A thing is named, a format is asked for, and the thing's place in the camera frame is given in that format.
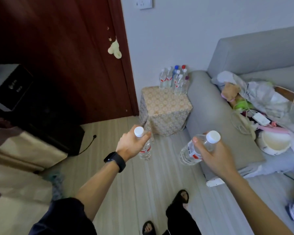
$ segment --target watch face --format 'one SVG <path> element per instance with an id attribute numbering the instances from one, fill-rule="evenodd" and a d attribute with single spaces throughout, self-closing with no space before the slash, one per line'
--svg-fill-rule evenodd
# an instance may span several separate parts
<path id="1" fill-rule="evenodd" d="M 110 153 L 103 161 L 106 163 L 113 156 L 114 153 L 115 152 Z"/>

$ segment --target sofa armrest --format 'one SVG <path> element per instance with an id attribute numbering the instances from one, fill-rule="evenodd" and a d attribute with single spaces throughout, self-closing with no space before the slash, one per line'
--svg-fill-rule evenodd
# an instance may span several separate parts
<path id="1" fill-rule="evenodd" d="M 233 110 L 221 97 L 218 88 L 210 82 L 208 74 L 205 71 L 194 71 L 190 73 L 190 78 L 188 98 L 193 110 L 186 124 L 190 136 L 208 130 L 218 131 L 222 140 L 231 148 L 237 169 L 264 161 L 261 150 L 252 137 L 240 133 L 232 125 L 230 116 Z"/>

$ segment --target person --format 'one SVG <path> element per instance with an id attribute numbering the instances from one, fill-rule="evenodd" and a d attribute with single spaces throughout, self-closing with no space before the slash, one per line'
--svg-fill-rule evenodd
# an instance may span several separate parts
<path id="1" fill-rule="evenodd" d="M 128 133 L 123 134 L 116 152 L 109 154 L 106 165 L 79 189 L 75 197 L 51 203 L 47 213 L 31 228 L 30 235 L 97 234 L 92 221 L 109 187 L 117 173 L 124 169 L 123 162 L 137 155 L 151 136 L 148 132 L 141 139 L 137 139 L 134 134 L 137 126 L 134 125 Z M 210 153 L 196 137 L 192 140 L 205 163 L 230 189 L 255 235 L 293 234 L 240 176 L 229 148 L 222 141 L 219 141 L 215 151 Z M 188 201 L 187 191 L 180 190 L 166 210 L 168 230 L 164 235 L 201 234 L 196 222 L 186 210 Z M 156 235 L 152 221 L 143 225 L 142 234 Z"/>

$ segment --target door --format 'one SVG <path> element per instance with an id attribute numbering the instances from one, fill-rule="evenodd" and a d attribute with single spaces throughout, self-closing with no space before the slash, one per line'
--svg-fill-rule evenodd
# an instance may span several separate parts
<path id="1" fill-rule="evenodd" d="M 0 0 L 0 63 L 51 80 L 83 123 L 135 114 L 116 38 L 108 0 Z"/>

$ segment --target floor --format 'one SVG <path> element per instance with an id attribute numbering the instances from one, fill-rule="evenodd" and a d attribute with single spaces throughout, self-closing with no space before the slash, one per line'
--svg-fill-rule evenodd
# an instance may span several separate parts
<path id="1" fill-rule="evenodd" d="M 81 148 L 88 146 L 96 134 L 93 144 L 81 155 L 67 158 L 53 168 L 65 175 L 67 196 L 74 195 L 103 166 L 103 159 L 135 123 L 137 117 L 126 117 L 83 125 L 86 133 Z M 190 194 L 188 210 L 203 235 L 253 234 L 226 185 L 208 188 L 199 165 L 183 166 L 179 162 L 180 149 L 189 140 L 186 129 L 169 137 L 155 135 L 152 158 L 143 161 L 135 157 L 127 163 L 94 220 L 98 234 L 141 234 L 147 220 L 154 222 L 157 234 L 162 234 L 167 229 L 165 210 L 182 188 Z M 294 223 L 284 209 L 289 199 L 294 198 L 294 182 L 282 174 L 248 181 L 294 233 Z"/>

